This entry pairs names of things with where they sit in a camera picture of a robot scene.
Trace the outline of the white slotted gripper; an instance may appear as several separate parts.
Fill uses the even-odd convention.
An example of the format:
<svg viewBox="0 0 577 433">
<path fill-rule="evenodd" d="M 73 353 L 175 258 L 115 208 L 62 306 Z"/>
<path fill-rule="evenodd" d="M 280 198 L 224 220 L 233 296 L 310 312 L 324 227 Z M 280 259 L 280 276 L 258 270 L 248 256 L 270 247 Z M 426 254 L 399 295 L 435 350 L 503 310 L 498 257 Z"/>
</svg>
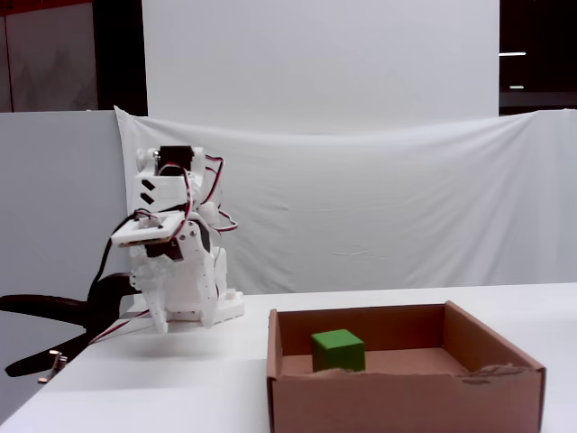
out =
<svg viewBox="0 0 577 433">
<path fill-rule="evenodd" d="M 212 327 L 218 302 L 214 258 L 202 242 L 202 225 L 187 221 L 189 177 L 139 175 L 134 184 L 135 215 L 129 220 L 133 280 L 155 329 L 168 332 L 163 288 L 177 263 L 178 312 L 194 313 L 204 327 Z"/>
</svg>

